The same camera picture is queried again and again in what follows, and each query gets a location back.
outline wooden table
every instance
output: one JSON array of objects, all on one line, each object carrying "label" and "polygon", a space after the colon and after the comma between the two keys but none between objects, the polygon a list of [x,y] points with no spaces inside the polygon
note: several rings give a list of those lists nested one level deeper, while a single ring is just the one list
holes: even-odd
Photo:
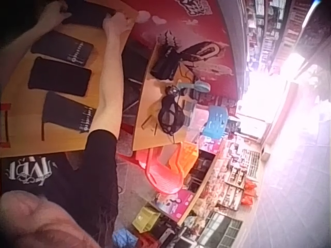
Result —
[{"label": "wooden table", "polygon": [[[126,16],[133,19],[138,15],[137,11],[119,0],[88,1],[123,12]],[[86,96],[76,97],[67,94],[62,95],[74,101],[96,108],[99,101],[99,81],[103,64],[103,55],[106,47],[106,36],[104,31],[93,27],[71,24],[62,25],[57,28],[57,31],[94,45],[92,54],[85,66],[92,70]],[[121,49],[124,48],[130,32],[131,31],[128,30],[121,35]],[[73,151],[85,148],[87,133],[81,134],[77,131],[51,123],[45,124],[45,141],[41,140],[41,117],[47,92],[45,90],[30,90],[27,88],[30,70],[35,58],[38,56],[56,60],[54,58],[28,52],[18,64],[2,94],[2,103],[11,103],[11,109],[8,112],[8,132],[11,147],[1,148],[1,157]],[[4,137],[4,118],[1,119],[1,123],[1,135]]]},{"label": "wooden table", "polygon": [[[160,125],[157,125],[157,114],[161,109],[161,99],[166,94],[164,90],[169,85],[176,85],[178,80],[182,83],[192,83],[193,73],[182,63],[176,70],[173,83],[165,83],[155,79],[150,73],[153,65],[159,57],[160,45],[154,47],[152,56],[146,68],[146,74],[140,95],[139,109],[136,119],[136,126],[133,134],[132,150],[142,150],[147,148],[171,145],[174,143],[182,142],[186,138],[187,128],[182,127],[174,134],[174,139],[165,134]],[[187,95],[180,97],[178,104],[183,106],[183,101],[192,101]],[[150,121],[146,124],[146,120],[152,115]]]}]

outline black cable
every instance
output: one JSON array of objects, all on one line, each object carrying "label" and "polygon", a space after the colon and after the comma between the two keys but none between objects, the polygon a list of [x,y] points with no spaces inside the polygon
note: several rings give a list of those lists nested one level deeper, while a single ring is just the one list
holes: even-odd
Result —
[{"label": "black cable", "polygon": [[183,75],[183,72],[182,72],[182,68],[181,68],[181,66],[180,66],[180,63],[179,63],[179,66],[178,66],[178,67],[179,67],[180,75],[181,75],[182,77],[188,79],[191,83],[193,83],[193,79],[194,79],[194,77],[193,77],[193,79],[190,79],[190,78],[187,76],[187,74],[190,72],[190,70],[187,70],[187,72],[185,73],[185,75]]}]

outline wall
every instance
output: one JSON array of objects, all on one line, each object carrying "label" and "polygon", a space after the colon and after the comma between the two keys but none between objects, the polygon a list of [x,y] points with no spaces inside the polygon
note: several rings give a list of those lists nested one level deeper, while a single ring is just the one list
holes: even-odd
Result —
[{"label": "wall", "polygon": [[274,118],[274,121],[272,122],[270,129],[268,132],[265,133],[265,135],[262,138],[263,146],[268,144],[272,145],[279,132],[281,131],[281,128],[288,116],[288,113],[292,107],[293,100],[295,99],[296,93],[298,89],[298,84],[291,82],[288,84],[285,94],[282,97],[282,101],[280,104],[280,107],[278,111],[276,112],[276,116]]},{"label": "wall", "polygon": [[238,98],[233,51],[216,0],[124,1],[139,11],[133,38],[150,48],[157,40],[175,45],[212,94]]}]

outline wire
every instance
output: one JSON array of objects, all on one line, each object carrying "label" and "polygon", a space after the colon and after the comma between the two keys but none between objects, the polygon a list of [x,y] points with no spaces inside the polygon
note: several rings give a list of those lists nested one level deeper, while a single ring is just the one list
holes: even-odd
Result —
[{"label": "wire", "polygon": [[188,79],[191,83],[193,83],[193,80],[194,80],[194,74],[193,74],[193,78],[190,79],[187,74],[190,72],[190,70],[187,70],[187,72],[185,73],[185,75],[183,75],[183,72],[182,72],[182,67],[181,67],[181,63],[179,63],[179,72],[180,72],[180,75],[185,78],[185,79]]}]

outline person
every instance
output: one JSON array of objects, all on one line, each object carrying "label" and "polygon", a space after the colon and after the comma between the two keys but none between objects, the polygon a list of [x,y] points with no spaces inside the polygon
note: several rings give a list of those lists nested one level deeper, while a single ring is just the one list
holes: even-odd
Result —
[{"label": "person", "polygon": [[[60,1],[49,3],[37,24],[0,52],[1,84],[41,35],[69,13]],[[122,13],[107,16],[99,105],[82,164],[72,170],[58,154],[2,163],[1,237],[9,247],[111,247],[118,213],[116,142],[122,120],[123,69],[120,34],[129,29]]]}]

